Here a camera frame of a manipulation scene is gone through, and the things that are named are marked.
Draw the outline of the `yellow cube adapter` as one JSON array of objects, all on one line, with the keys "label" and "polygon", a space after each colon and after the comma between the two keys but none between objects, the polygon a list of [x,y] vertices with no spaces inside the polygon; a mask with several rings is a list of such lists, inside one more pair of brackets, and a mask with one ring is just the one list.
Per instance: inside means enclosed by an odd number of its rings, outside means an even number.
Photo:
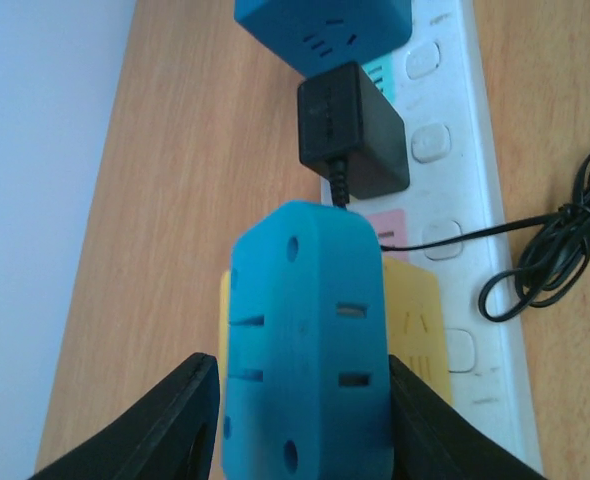
[{"label": "yellow cube adapter", "polygon": [[452,402],[446,333],[437,277],[419,267],[383,260],[389,353],[446,403]]}]

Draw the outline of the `light blue travel adapter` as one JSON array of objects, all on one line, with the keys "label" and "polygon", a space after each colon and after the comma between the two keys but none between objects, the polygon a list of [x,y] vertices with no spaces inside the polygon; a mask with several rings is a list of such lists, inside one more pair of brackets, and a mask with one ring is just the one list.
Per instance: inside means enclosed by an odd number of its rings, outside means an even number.
[{"label": "light blue travel adapter", "polygon": [[393,472],[383,261],[362,216],[293,201],[231,255],[229,479]]}]

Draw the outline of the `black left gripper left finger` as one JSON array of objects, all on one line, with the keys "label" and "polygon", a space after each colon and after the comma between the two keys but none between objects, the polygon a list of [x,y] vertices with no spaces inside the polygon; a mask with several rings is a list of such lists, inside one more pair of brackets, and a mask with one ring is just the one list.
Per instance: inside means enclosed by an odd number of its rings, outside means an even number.
[{"label": "black left gripper left finger", "polygon": [[219,416],[216,358],[194,353],[35,479],[207,479]]}]

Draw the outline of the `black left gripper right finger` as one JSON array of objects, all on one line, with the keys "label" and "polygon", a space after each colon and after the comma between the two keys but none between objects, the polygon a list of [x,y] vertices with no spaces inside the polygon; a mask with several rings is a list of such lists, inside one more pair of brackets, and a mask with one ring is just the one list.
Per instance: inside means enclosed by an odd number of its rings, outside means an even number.
[{"label": "black left gripper right finger", "polygon": [[396,356],[389,357],[394,479],[541,479]]}]

